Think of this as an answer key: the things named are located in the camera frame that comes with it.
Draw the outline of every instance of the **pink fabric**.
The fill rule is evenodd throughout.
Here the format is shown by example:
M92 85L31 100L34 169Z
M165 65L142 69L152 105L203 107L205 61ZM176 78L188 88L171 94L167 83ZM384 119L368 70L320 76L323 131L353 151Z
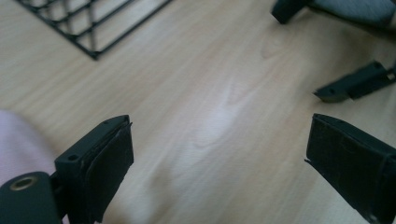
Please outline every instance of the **pink fabric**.
M0 186L35 171L51 175L55 157L43 138L21 117L0 110Z

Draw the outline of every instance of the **black plastic bracket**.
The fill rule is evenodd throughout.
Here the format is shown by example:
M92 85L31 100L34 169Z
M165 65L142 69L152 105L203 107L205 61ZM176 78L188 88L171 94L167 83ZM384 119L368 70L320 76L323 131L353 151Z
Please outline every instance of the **black plastic bracket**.
M315 114L311 164L370 223L396 215L396 149L340 119Z
M379 62L372 62L355 73L324 86L314 94L325 103L338 103L348 98L358 99L396 82L395 68L389 70Z
M134 162L128 116L108 119L55 160L56 172L17 176L0 188L0 223L101 222Z

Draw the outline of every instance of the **gray fabric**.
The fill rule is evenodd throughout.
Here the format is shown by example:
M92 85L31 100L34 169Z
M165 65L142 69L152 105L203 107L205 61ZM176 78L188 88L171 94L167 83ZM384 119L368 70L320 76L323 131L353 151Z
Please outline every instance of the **gray fabric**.
M311 6L348 20L378 26L389 25L396 10L391 0L314 0Z

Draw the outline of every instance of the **black plastic part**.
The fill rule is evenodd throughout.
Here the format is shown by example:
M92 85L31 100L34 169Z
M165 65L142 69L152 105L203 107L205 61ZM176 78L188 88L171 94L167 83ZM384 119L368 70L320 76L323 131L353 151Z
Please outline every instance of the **black plastic part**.
M58 208L58 217L63 218L67 215L66 209L69 206L69 201L65 192L65 188L59 182L58 174L56 172L53 173L49 178L52 187L52 193L55 198L56 206Z
M338 103L348 98L358 99L394 83L393 70L387 70L379 62L372 62L353 74L346 75L324 86L314 94L325 103Z
M0 223L61 223L49 175L34 172L4 184L0 188Z
M139 21L137 21L135 24L132 24L131 27L129 27L126 31L124 31L122 34L119 36L115 37L113 40L111 40L109 43L107 43L106 46L104 46L102 49L98 49L96 40L96 32L95 30L108 21L110 18L115 16L118 12L123 10L124 8L128 7L130 4L135 2L135 0L125 0L121 5L119 5L117 8L113 9L112 11L108 12L103 18L97 20L94 17L94 5L96 2L99 0L87 0L87 3L84 4L81 7L78 7L74 10L70 9L70 6L68 4L69 0L47 0L47 3L35 7L32 5L31 1L26 1L26 0L15 0L19 4L21 4L23 7L25 7L27 10L32 12L34 15L36 15L40 20L42 20L44 23L46 23L49 27L54 29L58 34L62 35L64 38L66 38L70 43L75 45L77 48L82 50L84 53L92 57L94 60L98 60L99 56L102 55L103 53L109 51L112 49L116 44L118 44L123 38L125 38L128 34L139 28L143 23L151 19L157 12L159 12L161 9L163 9L165 6L167 6L172 0L163 0L161 3L159 3L158 6L156 6L153 10L151 10L149 13L146 15L142 16ZM61 6L66 14L63 18L60 18L59 20L55 20L52 18L52 5L54 5L56 2L62 2ZM84 31L80 32L79 34L75 34L73 32L73 21L74 18L80 14L82 11L87 11L88 15L88 21L90 23L90 26L85 29ZM89 35L89 41L90 41L90 46L86 47L82 44L80 39L84 35Z
M315 114L306 151L311 164L370 223L396 215L396 150L332 117Z
M56 159L71 223L102 221L134 162L130 127L128 116L106 120Z
M311 1L312 0L278 0L271 13L281 24L286 24Z

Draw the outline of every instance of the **screw hole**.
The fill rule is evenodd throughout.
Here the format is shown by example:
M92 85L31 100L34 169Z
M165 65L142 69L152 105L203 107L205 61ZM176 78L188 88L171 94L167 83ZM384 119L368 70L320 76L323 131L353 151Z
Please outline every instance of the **screw hole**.
M70 161L75 161L76 159L78 159L78 156L77 155L71 155L67 159L69 159Z
M33 186L35 182L37 182L37 178L35 176L26 176L12 183L10 188L14 191L23 190Z

